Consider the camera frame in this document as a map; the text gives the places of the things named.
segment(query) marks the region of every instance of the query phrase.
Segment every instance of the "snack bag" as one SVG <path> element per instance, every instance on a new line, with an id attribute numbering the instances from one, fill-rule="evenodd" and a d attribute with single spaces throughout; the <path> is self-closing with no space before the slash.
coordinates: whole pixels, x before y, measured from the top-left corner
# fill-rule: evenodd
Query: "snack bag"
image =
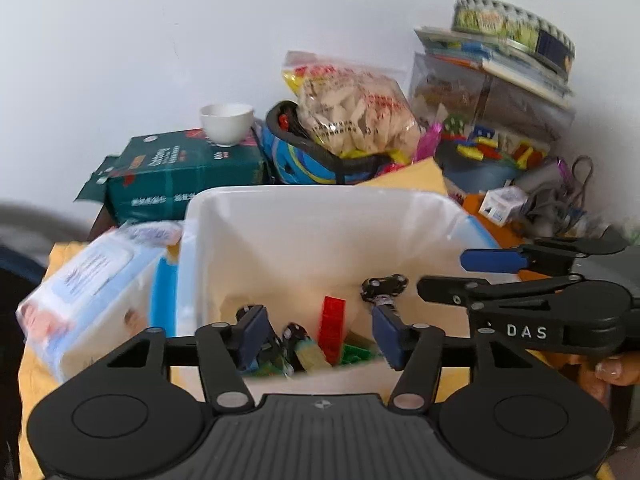
<path id="1" fill-rule="evenodd" d="M 18 306 L 34 349 L 60 382 L 148 326 L 148 304 L 164 240 L 176 222 L 124 226 L 96 238 Z"/>
<path id="2" fill-rule="evenodd" d="M 391 73 L 307 52 L 288 52 L 282 70 L 318 144 L 340 158 L 388 153 L 408 164 L 421 132 Z"/>

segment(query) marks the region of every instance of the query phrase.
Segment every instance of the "bag of crackers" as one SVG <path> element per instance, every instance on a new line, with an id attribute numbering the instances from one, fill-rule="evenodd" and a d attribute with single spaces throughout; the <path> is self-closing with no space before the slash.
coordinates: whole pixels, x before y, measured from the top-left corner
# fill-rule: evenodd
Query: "bag of crackers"
<path id="1" fill-rule="evenodd" d="M 340 158 L 414 157 L 421 130 L 392 70 L 309 52 L 287 52 L 282 76 L 298 97 L 309 137 Z"/>

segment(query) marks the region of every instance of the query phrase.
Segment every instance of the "screw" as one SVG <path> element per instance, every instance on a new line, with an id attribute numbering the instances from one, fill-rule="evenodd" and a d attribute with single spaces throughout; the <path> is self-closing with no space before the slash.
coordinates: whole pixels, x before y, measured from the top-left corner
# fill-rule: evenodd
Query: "screw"
<path id="1" fill-rule="evenodd" d="M 424 399 L 417 394 L 400 394 L 394 397 L 394 406 L 401 410 L 419 410 L 424 406 Z"/>
<path id="2" fill-rule="evenodd" d="M 240 408 L 249 402 L 249 397 L 242 392 L 225 392 L 216 397 L 216 402 L 223 408 Z"/>

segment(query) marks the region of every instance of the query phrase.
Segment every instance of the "blue gripper pad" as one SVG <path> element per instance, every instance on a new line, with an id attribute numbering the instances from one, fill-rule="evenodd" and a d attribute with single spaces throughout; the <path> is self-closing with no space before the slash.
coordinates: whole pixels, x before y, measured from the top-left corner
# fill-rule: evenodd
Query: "blue gripper pad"
<path id="1" fill-rule="evenodd" d="M 149 298 L 149 326 L 164 328 L 167 337 L 175 336 L 175 288 L 178 265 L 163 256 L 158 262 Z"/>
<path id="2" fill-rule="evenodd" d="M 526 269 L 529 261 L 514 249 L 467 249 L 460 254 L 460 265 L 471 272 L 515 274 Z"/>
<path id="3" fill-rule="evenodd" d="M 258 315 L 244 327 L 242 342 L 238 349 L 238 368 L 246 368 L 255 359 L 262 345 L 271 333 L 271 324 L 267 309 L 262 308 Z"/>
<path id="4" fill-rule="evenodd" d="M 403 370 L 408 360 L 408 352 L 402 349 L 401 331 L 385 316 L 380 307 L 371 311 L 373 339 L 376 340 L 382 355 L 394 370 Z"/>

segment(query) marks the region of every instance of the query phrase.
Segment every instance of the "green cardboard packaging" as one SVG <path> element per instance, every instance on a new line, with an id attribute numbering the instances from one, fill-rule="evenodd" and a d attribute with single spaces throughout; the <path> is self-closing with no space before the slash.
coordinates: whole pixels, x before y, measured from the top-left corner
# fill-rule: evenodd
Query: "green cardboard packaging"
<path id="1" fill-rule="evenodd" d="M 133 137 L 108 156 L 76 200 L 105 205 L 126 221 L 181 220 L 189 200 L 219 186 L 264 184 L 265 161 L 252 137 L 237 146 L 213 144 L 201 129 Z"/>

